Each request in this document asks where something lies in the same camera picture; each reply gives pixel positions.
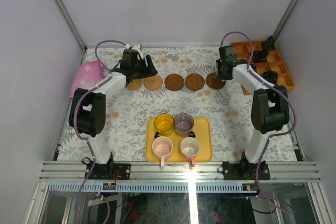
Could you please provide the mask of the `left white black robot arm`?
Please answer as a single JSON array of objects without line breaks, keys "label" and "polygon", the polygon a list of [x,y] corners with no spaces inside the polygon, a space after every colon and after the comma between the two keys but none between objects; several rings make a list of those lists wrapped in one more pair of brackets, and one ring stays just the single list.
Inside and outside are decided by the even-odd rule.
[{"label": "left white black robot arm", "polygon": [[77,88],[72,99],[69,125],[75,129],[78,138],[88,142],[95,159],[97,173],[103,179],[114,175],[115,166],[109,163],[111,152],[108,149],[105,133],[106,101],[133,80],[155,76],[150,55],[144,56],[142,45],[128,46],[118,65],[110,69],[105,77],[91,88]]}]

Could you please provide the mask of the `light woven coaster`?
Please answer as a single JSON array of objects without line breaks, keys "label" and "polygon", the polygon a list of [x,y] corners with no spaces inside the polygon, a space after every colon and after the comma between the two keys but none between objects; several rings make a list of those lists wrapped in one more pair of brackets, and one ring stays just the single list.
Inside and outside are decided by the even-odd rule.
[{"label": "light woven coaster", "polygon": [[143,85],[143,80],[142,79],[135,79],[133,81],[131,81],[127,86],[126,88],[128,90],[131,90],[131,91],[135,91],[135,90],[138,90],[142,87]]},{"label": "light woven coaster", "polygon": [[161,88],[163,80],[158,74],[156,74],[152,77],[145,78],[143,84],[146,89],[154,91]]}]

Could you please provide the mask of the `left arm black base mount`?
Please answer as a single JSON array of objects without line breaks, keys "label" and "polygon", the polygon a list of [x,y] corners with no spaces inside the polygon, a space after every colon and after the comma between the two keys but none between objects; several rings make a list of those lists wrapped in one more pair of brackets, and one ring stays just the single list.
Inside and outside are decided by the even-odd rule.
[{"label": "left arm black base mount", "polygon": [[89,157],[84,157],[81,162],[86,166],[85,177],[96,180],[129,180],[131,174],[131,164],[115,163],[113,156],[106,164],[95,164],[90,175],[90,169],[93,165],[93,160]]}]

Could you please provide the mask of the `cream mug pink handle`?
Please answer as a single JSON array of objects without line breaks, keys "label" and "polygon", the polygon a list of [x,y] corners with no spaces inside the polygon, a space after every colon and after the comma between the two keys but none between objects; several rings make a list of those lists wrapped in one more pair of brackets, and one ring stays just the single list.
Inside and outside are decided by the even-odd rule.
[{"label": "cream mug pink handle", "polygon": [[192,167],[196,165],[196,156],[201,149],[200,143],[193,137],[187,137],[180,143],[180,151],[182,156],[190,163]]}]

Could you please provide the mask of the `purple mug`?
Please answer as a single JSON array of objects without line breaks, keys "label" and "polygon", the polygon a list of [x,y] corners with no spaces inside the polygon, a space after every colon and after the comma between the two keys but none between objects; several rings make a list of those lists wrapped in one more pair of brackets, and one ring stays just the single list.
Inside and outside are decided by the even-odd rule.
[{"label": "purple mug", "polygon": [[189,137],[189,132],[193,131],[194,119],[189,114],[181,113],[174,119],[175,132],[180,137]]}]

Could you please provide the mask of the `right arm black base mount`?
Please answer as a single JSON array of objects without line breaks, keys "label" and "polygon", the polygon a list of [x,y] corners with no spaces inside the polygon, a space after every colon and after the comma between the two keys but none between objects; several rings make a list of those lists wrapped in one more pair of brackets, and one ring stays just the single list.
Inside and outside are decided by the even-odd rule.
[{"label": "right arm black base mount", "polygon": [[256,180],[257,171],[259,180],[270,180],[268,164],[265,161],[262,161],[259,166],[258,163],[250,163],[245,155],[238,163],[222,162],[217,169],[225,180]]}]

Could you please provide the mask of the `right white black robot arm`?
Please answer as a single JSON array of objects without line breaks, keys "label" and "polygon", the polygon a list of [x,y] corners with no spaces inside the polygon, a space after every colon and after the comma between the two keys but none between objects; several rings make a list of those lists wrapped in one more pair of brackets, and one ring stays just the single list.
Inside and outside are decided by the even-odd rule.
[{"label": "right white black robot arm", "polygon": [[247,161],[239,166],[240,175],[251,179],[258,173],[258,163],[267,149],[267,139],[280,136],[289,122],[288,93],[284,86],[276,86],[260,76],[246,60],[239,60],[233,46],[219,48],[216,61],[219,80],[235,80],[252,96],[251,122],[254,127],[248,148]]}]

